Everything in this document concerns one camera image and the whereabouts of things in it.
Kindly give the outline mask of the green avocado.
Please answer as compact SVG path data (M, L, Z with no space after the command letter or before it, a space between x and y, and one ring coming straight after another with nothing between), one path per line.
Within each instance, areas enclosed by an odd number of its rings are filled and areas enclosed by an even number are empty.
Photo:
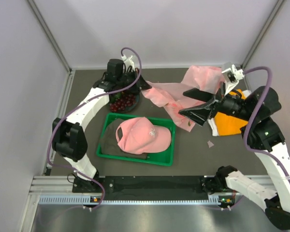
M121 98L122 93L116 93L113 95L113 99L116 101L117 99Z

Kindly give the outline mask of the pink plastic bag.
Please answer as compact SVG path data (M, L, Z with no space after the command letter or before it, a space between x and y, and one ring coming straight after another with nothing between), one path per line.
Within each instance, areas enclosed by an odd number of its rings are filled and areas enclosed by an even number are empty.
M143 90L142 94L157 107L163 107L175 125L190 132L195 123L178 112L182 109L201 105L203 102L185 97L183 92L197 88L215 94L223 81L221 68L192 65L180 83L152 83L148 81L147 83L151 88Z

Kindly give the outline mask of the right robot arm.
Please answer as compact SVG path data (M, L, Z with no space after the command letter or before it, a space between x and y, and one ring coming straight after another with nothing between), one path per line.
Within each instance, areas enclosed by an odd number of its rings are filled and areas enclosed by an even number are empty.
M246 99L242 99L238 91L231 95L225 93L224 87L216 94L193 88L183 95L203 103L180 110L179 114L201 126L217 113L249 121L264 90L265 87L261 86ZM275 190L267 189L230 165L218 168L215 182L221 191L232 189L250 199L278 229L290 230L290 156L279 126L271 119L271 115L280 109L278 94L269 88L247 137L243 137L248 148L262 161Z

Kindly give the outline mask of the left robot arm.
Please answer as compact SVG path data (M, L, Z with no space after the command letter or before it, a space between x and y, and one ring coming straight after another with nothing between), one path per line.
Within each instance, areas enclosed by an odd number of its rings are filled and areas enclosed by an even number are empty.
M110 101L110 95L124 90L139 92L151 86L141 77L140 68L133 62L134 56L123 55L121 59L110 59L102 78L94 83L87 96L63 118L53 121L52 149L59 153L83 179L88 191L96 191L100 180L95 177L97 169L87 156L85 130L89 122Z

